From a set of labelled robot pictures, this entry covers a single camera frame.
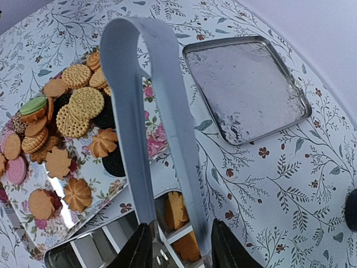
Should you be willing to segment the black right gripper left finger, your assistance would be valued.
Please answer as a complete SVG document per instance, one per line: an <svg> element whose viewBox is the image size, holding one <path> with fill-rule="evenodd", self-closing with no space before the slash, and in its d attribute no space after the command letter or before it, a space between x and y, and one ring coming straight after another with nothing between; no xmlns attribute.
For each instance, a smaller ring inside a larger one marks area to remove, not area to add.
<svg viewBox="0 0 357 268"><path fill-rule="evenodd" d="M110 268L151 268L152 263L151 231L148 224L141 223L110 263Z"/></svg>

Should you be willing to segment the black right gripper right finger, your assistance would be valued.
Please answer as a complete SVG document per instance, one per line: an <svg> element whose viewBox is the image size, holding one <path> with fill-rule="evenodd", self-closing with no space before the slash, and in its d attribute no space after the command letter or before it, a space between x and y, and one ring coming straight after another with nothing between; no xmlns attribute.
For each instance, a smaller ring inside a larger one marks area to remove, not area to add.
<svg viewBox="0 0 357 268"><path fill-rule="evenodd" d="M213 267L262 268L262 265L251 257L231 229L221 220L213 221L211 245Z"/></svg>

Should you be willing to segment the orange leaf cookie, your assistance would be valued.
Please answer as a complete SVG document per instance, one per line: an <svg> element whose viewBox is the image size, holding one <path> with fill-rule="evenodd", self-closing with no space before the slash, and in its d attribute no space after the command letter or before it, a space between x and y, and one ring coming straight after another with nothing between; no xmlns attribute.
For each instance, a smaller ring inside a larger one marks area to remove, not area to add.
<svg viewBox="0 0 357 268"><path fill-rule="evenodd" d="M183 195L179 192L169 192L167 196L165 222L170 230L178 230L189 220Z"/></svg>

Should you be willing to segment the silver white tongs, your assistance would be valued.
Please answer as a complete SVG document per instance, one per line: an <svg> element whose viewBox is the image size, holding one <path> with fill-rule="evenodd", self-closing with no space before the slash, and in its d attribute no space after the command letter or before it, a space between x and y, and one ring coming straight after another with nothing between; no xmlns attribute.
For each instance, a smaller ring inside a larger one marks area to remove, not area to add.
<svg viewBox="0 0 357 268"><path fill-rule="evenodd" d="M207 255L211 227L176 35L154 18L112 20L102 34L100 61L112 92L120 152L138 221L157 218L155 195L166 183L153 177L149 165L169 150L199 249Z"/></svg>

